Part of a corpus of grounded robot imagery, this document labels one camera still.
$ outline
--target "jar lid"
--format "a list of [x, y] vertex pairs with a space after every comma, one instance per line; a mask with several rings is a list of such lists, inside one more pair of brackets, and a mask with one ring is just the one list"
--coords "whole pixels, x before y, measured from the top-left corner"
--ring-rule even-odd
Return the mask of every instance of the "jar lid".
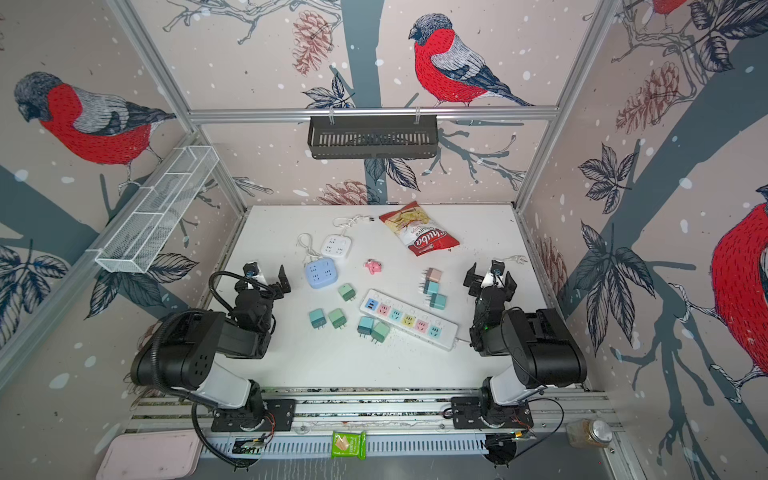
[[602, 420], [594, 420], [590, 425], [592, 435], [600, 442], [610, 443], [614, 439], [611, 427]]

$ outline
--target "bag of chips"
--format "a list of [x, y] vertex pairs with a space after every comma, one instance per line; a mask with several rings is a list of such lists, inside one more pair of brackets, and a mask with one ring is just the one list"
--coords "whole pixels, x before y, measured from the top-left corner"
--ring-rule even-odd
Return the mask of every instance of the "bag of chips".
[[411, 202], [400, 210], [383, 214], [379, 219], [417, 257], [432, 250], [458, 245], [458, 240], [430, 220], [429, 215], [416, 202]]
[[331, 458], [333, 457], [357, 457], [366, 459], [366, 433], [333, 433], [331, 444]]

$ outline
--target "white power strip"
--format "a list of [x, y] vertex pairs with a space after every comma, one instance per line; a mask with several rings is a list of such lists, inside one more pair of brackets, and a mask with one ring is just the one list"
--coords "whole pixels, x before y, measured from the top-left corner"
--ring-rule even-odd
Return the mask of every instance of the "white power strip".
[[329, 235], [323, 241], [323, 247], [320, 254], [324, 257], [346, 258], [349, 254], [349, 248], [352, 247], [352, 239], [342, 235]]
[[368, 290], [360, 311], [441, 349], [453, 349], [458, 325], [389, 295]]

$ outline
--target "blue power strip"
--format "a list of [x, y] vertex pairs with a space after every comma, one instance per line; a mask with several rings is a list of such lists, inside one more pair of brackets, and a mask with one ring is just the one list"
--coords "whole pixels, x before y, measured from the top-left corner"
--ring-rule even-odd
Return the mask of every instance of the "blue power strip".
[[306, 274], [306, 281], [312, 288], [323, 288], [339, 279], [336, 265], [330, 258], [315, 260], [306, 266], [304, 273]]

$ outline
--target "bird head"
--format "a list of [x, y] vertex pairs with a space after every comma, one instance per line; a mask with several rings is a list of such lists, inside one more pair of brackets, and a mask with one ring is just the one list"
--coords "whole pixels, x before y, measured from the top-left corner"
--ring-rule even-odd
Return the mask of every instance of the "bird head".
[[48, 92], [61, 85], [59, 77], [36, 71], [22, 78], [16, 84], [13, 96], [18, 104], [18, 111], [26, 121], [39, 118], [41, 121], [51, 121], [48, 110]]
[[764, 185], [757, 190], [755, 190], [758, 194], [763, 195], [766, 199], [766, 202], [768, 202], [768, 185]]
[[416, 20], [408, 38], [416, 40], [416, 43], [423, 47], [429, 37], [441, 28], [453, 28], [453, 24], [442, 13], [428, 13]]

